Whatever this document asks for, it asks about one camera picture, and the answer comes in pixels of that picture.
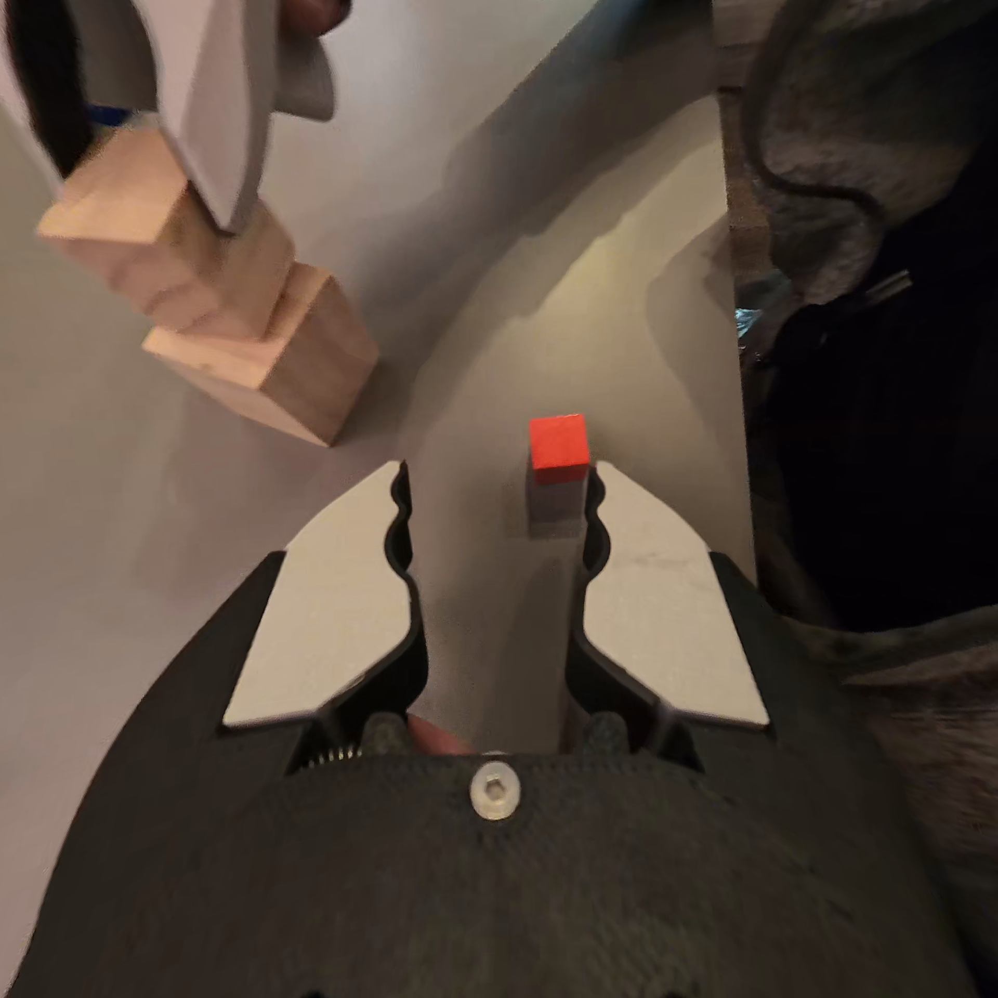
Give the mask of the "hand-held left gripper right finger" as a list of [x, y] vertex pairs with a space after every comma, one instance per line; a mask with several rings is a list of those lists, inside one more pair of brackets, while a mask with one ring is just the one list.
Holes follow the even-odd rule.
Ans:
[[767, 729], [707, 543], [609, 461], [591, 468], [586, 493], [568, 642], [575, 701], [630, 730], [660, 718]]

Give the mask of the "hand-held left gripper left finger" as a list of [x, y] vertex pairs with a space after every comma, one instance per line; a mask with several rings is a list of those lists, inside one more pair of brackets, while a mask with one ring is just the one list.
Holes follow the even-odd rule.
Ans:
[[408, 711], [429, 673], [412, 511], [407, 465], [389, 461], [286, 545], [226, 728], [312, 718], [359, 730], [374, 713]]

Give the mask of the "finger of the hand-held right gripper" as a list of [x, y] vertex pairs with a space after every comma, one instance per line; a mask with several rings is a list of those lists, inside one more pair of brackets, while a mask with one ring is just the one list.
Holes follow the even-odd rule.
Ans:
[[275, 111], [296, 118], [328, 122], [335, 113], [331, 63], [318, 38], [280, 37]]
[[243, 231], [256, 206], [277, 88], [279, 6], [156, 3], [160, 122], [226, 233]]

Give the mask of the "small wooden cube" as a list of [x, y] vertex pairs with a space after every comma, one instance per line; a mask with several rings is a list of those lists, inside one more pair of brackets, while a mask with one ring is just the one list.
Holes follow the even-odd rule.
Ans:
[[218, 231], [155, 129], [119, 130], [65, 181], [39, 237], [171, 331], [260, 340], [294, 263], [290, 234], [257, 199]]

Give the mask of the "small red cube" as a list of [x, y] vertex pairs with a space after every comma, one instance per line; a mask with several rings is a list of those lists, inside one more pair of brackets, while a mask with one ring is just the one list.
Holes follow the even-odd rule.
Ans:
[[537, 485], [580, 483], [588, 477], [591, 453], [582, 414], [531, 419], [529, 445], [530, 470]]

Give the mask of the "large wooden cube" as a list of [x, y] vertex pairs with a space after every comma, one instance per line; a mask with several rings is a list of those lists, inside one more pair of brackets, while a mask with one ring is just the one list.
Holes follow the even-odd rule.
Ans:
[[378, 361], [378, 348], [333, 274], [297, 262], [256, 342], [151, 330], [143, 351], [226, 409], [332, 446]]

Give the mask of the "person's right hand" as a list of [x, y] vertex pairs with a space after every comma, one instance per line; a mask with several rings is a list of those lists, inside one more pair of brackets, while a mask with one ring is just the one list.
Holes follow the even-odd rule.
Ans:
[[295, 35], [318, 39], [341, 25], [352, 7], [352, 1], [282, 1], [281, 24]]

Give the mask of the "dark trousers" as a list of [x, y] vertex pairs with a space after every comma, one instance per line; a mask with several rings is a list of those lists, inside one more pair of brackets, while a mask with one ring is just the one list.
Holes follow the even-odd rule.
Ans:
[[782, 327], [765, 424], [792, 548], [845, 630], [996, 604], [997, 146]]

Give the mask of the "grey hoodie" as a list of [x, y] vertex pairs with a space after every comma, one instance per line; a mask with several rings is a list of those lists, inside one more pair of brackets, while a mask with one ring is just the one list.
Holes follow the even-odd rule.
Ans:
[[996, 2], [784, 2], [740, 101], [783, 293], [746, 337], [757, 573], [896, 767], [981, 996], [996, 996], [996, 604], [845, 630], [792, 548], [765, 407], [783, 325], [855, 290], [885, 237], [996, 134]]

